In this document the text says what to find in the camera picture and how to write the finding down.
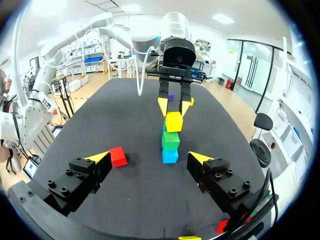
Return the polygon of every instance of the red block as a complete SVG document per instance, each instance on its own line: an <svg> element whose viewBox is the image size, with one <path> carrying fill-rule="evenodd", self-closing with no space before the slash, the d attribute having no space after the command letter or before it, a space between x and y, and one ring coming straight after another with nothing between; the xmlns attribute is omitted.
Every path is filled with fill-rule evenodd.
<svg viewBox="0 0 320 240"><path fill-rule="evenodd" d="M218 228L215 231L217 234L223 234L224 233L224 228L227 225L228 220L224 220L219 222Z"/></svg>
<svg viewBox="0 0 320 240"><path fill-rule="evenodd" d="M109 150L111 154L111 162L114 167L120 167L127 164L127 159L125 156L124 149L122 146L118 146L116 148L112 148Z"/></svg>

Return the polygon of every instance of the person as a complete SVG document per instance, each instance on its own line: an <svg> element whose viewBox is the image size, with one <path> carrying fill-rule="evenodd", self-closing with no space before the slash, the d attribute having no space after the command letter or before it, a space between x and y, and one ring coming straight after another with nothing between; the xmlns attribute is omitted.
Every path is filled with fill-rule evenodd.
<svg viewBox="0 0 320 240"><path fill-rule="evenodd" d="M0 68L0 111L5 113L11 113L13 111L13 102L8 101L4 97L4 93L8 93L12 85L12 80L8 79L5 81L7 75ZM11 157L12 165L16 172L21 171L21 163L17 156L17 152L14 149L7 148L4 146L4 140L1 139L0 145L0 163L5 162L9 157Z"/></svg>

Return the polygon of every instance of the purple block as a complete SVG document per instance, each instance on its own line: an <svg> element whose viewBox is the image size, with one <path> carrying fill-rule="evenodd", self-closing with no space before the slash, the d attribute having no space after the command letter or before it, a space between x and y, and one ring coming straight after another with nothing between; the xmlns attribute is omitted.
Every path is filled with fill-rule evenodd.
<svg viewBox="0 0 320 240"><path fill-rule="evenodd" d="M170 91L170 92L168 93L168 101L169 101L169 102L172 102L174 99L175 99L175 95L174 95L173 92Z"/></svg>

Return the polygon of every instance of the screw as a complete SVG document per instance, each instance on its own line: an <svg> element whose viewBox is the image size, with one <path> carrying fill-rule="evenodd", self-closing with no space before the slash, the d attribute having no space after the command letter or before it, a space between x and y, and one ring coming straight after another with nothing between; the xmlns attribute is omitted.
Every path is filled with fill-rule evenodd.
<svg viewBox="0 0 320 240"><path fill-rule="evenodd" d="M250 188L250 181L245 181L245 182L243 183L242 187L243 187L244 189Z"/></svg>
<svg viewBox="0 0 320 240"><path fill-rule="evenodd" d="M60 192L63 196L67 196L69 194L69 190L65 186L61 188Z"/></svg>
<svg viewBox="0 0 320 240"><path fill-rule="evenodd" d="M55 182L52 181L52 180L49 180L49 181L48 181L48 185L49 185L49 187L52 188L52 189L54 189L54 188L56 187Z"/></svg>
<svg viewBox="0 0 320 240"><path fill-rule="evenodd" d="M228 192L228 195L229 195L230 197L232 197L232 198L235 197L236 194L237 194L237 189L235 189L234 187L231 188L231 189L229 190L229 192Z"/></svg>
<svg viewBox="0 0 320 240"><path fill-rule="evenodd" d="M220 173L216 173L214 175L214 180L219 181L221 179L222 175Z"/></svg>
<svg viewBox="0 0 320 240"><path fill-rule="evenodd" d="M23 196L21 196L21 197L19 197L19 201L20 201L20 203L23 204L26 201L26 199Z"/></svg>
<svg viewBox="0 0 320 240"><path fill-rule="evenodd" d="M76 175L76 178L81 180L81 179L84 178L84 175L83 175L81 172L79 172L79 173Z"/></svg>
<svg viewBox="0 0 320 240"><path fill-rule="evenodd" d="M226 172L226 175L229 176L229 177L232 176L232 170L229 169L229 170Z"/></svg>
<svg viewBox="0 0 320 240"><path fill-rule="evenodd" d="M70 169L65 170L65 174L67 174L68 176L72 176L73 173Z"/></svg>

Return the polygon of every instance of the red object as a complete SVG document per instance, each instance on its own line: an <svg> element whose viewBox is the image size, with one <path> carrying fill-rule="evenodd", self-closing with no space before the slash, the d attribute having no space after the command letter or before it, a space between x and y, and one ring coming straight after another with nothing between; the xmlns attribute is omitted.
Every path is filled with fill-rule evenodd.
<svg viewBox="0 0 320 240"><path fill-rule="evenodd" d="M218 228L216 229L217 234L223 234L224 233L224 228L227 225L228 220L224 220L219 222Z"/></svg>
<svg viewBox="0 0 320 240"><path fill-rule="evenodd" d="M120 167L127 164L127 159L125 156L124 149L122 146L118 146L116 148L112 148L109 150L111 154L111 162L114 167Z"/></svg>
<svg viewBox="0 0 320 240"><path fill-rule="evenodd" d="M226 81L225 88L226 88L226 89L230 89L231 84L232 84L232 80L231 80L230 78L228 78L228 80Z"/></svg>

